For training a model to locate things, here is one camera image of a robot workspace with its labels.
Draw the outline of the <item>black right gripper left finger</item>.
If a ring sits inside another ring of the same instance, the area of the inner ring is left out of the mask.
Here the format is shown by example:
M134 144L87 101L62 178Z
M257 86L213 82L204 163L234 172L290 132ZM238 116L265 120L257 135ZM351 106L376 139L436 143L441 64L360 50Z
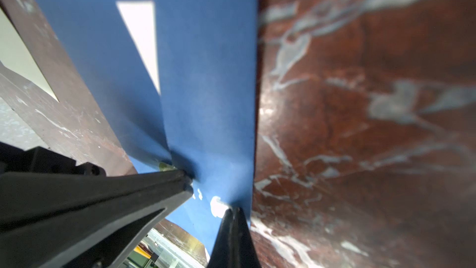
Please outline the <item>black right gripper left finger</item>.
M191 198L181 170L104 177L1 175L1 266L116 268Z

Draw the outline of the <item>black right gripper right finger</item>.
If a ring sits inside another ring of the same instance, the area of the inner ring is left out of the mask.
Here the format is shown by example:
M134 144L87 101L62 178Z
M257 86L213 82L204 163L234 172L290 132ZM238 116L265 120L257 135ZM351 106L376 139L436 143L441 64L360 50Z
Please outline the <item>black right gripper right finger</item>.
M261 268L241 208L225 212L207 268Z

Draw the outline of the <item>dark blue envelope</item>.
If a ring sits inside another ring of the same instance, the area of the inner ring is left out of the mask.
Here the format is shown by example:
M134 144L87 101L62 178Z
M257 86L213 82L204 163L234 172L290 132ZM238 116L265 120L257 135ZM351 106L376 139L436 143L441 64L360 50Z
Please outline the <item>dark blue envelope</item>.
M161 94L116 6L143 0L36 1L137 172L192 178L168 219L212 251L213 201L251 212L258 0L152 0Z

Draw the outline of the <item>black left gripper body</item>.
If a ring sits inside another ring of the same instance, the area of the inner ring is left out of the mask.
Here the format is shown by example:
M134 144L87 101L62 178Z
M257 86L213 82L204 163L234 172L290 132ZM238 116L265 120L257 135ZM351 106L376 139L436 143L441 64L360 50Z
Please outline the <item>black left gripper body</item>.
M92 163L77 165L76 160L40 146L21 150L1 142L1 174L5 172L106 176L100 166Z

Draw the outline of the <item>beige lined letter paper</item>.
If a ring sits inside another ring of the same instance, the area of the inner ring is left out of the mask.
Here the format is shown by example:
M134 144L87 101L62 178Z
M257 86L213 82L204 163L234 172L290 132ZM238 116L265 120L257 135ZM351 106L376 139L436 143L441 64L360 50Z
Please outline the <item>beige lined letter paper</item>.
M157 93L161 94L154 1L117 1L116 6Z

